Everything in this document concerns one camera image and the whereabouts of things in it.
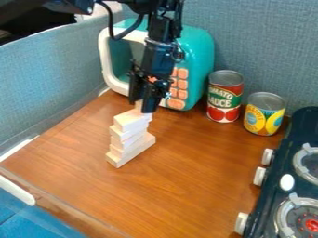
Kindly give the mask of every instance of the black cable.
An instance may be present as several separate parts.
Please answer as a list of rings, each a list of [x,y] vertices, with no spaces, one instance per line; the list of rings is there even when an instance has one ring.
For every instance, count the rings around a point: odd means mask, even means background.
[[[135,21],[135,23],[132,26],[130,26],[129,28],[124,30],[122,33],[114,35],[113,34],[113,12],[112,12],[111,8],[107,4],[102,2],[102,0],[98,0],[97,3],[100,4],[101,6],[103,6],[108,11],[108,14],[109,14],[108,29],[109,29],[110,37],[115,41],[123,39],[129,33],[136,30],[141,25],[141,23],[143,21],[144,15],[139,14],[137,20]]]

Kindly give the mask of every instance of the gray fabric wall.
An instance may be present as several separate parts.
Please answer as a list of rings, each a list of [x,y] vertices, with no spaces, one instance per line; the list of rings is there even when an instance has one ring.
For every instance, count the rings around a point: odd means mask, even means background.
[[[98,36],[107,22],[87,20],[0,46],[0,155],[105,88]]]
[[[245,76],[245,102],[268,91],[288,100],[289,114],[318,106],[317,0],[186,0],[183,18],[213,35],[216,70]]]

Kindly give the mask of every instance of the can lid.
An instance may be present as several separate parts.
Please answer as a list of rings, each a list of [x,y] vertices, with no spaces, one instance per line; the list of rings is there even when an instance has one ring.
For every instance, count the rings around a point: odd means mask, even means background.
[[[257,106],[262,110],[277,111],[282,110],[286,106],[285,100],[273,93],[258,92],[248,97],[248,103]]]
[[[211,84],[220,86],[239,86],[243,83],[243,76],[236,71],[215,71],[209,75]]]

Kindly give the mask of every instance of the stove burner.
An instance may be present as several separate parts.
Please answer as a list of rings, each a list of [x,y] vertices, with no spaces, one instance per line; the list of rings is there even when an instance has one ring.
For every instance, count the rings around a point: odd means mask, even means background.
[[[297,174],[307,181],[318,185],[318,147],[304,144],[293,159],[293,166]]]
[[[275,222],[281,237],[318,238],[318,200],[291,193],[280,204]]]
[[[317,219],[306,220],[306,227],[310,231],[318,232],[318,220]]]

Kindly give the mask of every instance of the white knob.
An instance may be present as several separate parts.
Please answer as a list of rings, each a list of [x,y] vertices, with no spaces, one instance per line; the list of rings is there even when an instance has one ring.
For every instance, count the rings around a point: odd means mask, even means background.
[[[255,176],[254,176],[253,183],[257,186],[261,186],[261,184],[263,183],[263,180],[265,178],[265,173],[266,173],[266,168],[258,167],[258,169],[255,173]]]
[[[234,231],[240,235],[243,235],[247,220],[248,220],[248,215],[246,213],[240,212],[235,222]]]
[[[261,158],[261,163],[265,166],[270,165],[272,161],[272,155],[273,155],[272,149],[265,149],[263,153],[263,157]]]
[[[294,188],[295,179],[289,174],[285,174],[281,177],[281,181],[279,183],[281,189],[284,191],[290,191]]]

